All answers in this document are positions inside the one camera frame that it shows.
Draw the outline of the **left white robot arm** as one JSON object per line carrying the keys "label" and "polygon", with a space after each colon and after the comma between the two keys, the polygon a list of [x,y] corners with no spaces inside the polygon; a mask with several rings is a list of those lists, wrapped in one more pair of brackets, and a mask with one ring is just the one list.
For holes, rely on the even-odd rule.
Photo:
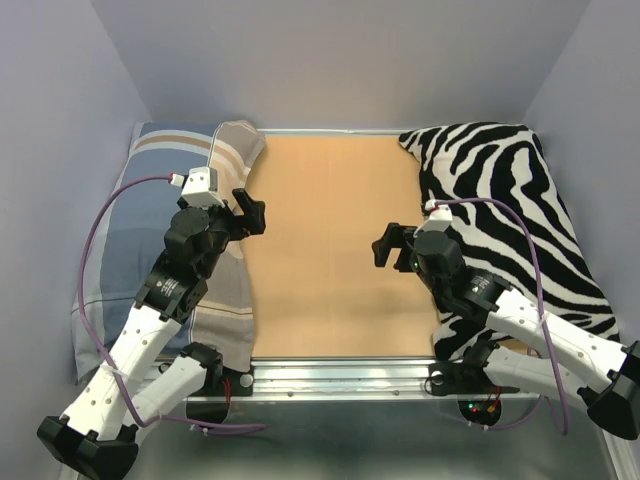
{"label": "left white robot arm", "polygon": [[83,392],[59,416],[47,416],[37,436],[55,459],[89,479],[122,479],[143,439],[190,394],[210,394],[223,377],[222,356],[193,342],[148,385],[142,383],[169,340],[207,292],[207,281],[231,242],[261,235],[266,205],[243,188],[226,203],[198,208],[179,201],[165,248],[145,279],[123,330]]}

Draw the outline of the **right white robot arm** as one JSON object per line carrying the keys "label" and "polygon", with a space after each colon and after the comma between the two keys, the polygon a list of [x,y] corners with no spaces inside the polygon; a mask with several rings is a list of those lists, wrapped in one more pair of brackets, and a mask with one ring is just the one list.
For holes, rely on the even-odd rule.
{"label": "right white robot arm", "polygon": [[509,282],[468,266],[459,245],[442,231],[397,223],[372,244],[374,263],[386,265],[400,251],[395,269],[412,272],[436,303],[462,319],[504,333],[539,352],[516,354],[481,343],[460,366],[472,390],[515,387],[584,411],[600,428],[625,440],[639,437],[639,345],[606,340],[549,312],[541,313]]}

